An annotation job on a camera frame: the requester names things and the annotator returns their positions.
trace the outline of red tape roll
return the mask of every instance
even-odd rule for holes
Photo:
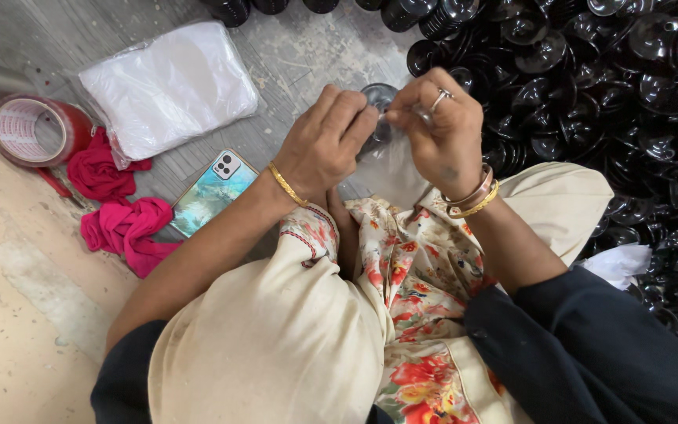
[[[62,141],[56,152],[38,142],[35,122],[44,112],[61,126]],[[90,144],[93,128],[88,115],[60,101],[29,94],[12,94],[0,100],[0,152],[15,164],[41,168],[68,161]]]

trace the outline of blue phone case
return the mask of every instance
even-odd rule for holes
[[[212,167],[227,153],[240,159],[242,165],[229,179],[222,179]],[[169,224],[184,236],[192,236],[241,195],[256,177],[258,173],[244,159],[230,149],[223,150],[174,204],[174,218]]]

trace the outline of pink cloth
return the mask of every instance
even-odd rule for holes
[[[75,153],[67,164],[67,178],[81,195],[106,203],[135,192],[135,170],[151,169],[151,159],[131,162],[118,170],[111,157],[106,130],[98,127],[88,148]]]
[[[157,243],[149,237],[171,219],[172,207],[160,198],[143,197],[132,204],[120,199],[84,215],[80,219],[80,234],[91,251],[124,253],[127,265],[145,278],[182,244]]]

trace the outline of pile of black parts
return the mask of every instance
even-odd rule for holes
[[[250,17],[252,4],[264,15],[277,15],[284,12],[289,0],[201,0],[215,19],[221,20],[228,28],[244,24]],[[333,11],[339,0],[303,0],[305,6],[316,14]]]
[[[678,0],[466,0],[459,14],[431,4],[410,73],[442,66],[483,105],[497,178],[543,161],[601,172],[616,197],[580,259],[649,245],[629,291],[678,333]]]

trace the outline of bangle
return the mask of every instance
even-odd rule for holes
[[[302,200],[300,196],[297,196],[297,193],[295,193],[295,190],[293,190],[289,184],[287,184],[287,181],[282,177],[281,173],[277,170],[276,165],[273,164],[273,161],[268,162],[268,169],[271,170],[271,174],[273,174],[273,177],[277,179],[277,182],[279,185],[284,188],[284,191],[287,192],[289,197],[292,197],[292,200],[297,202],[298,205],[302,207],[306,207],[308,201],[307,200]]]
[[[488,193],[488,196],[485,196],[483,200],[480,201],[475,207],[471,209],[467,209],[465,211],[459,212],[456,215],[451,214],[451,206],[446,207],[446,214],[453,219],[458,219],[458,218],[464,218],[464,217],[469,217],[472,214],[475,214],[477,212],[480,212],[481,209],[486,207],[490,203],[490,201],[494,200],[496,198],[496,195],[499,194],[499,180],[495,179],[491,185],[490,185],[490,193]]]
[[[474,207],[478,204],[477,200],[479,197],[481,197],[481,195],[484,196],[488,194],[490,191],[490,184],[494,180],[494,169],[491,168],[490,165],[485,163],[483,164],[483,174],[485,175],[483,182],[478,188],[476,188],[474,192],[472,192],[470,196],[467,196],[462,200],[451,201],[446,196],[444,196],[443,193],[441,193],[441,198],[444,199],[447,205],[456,206],[460,210]]]

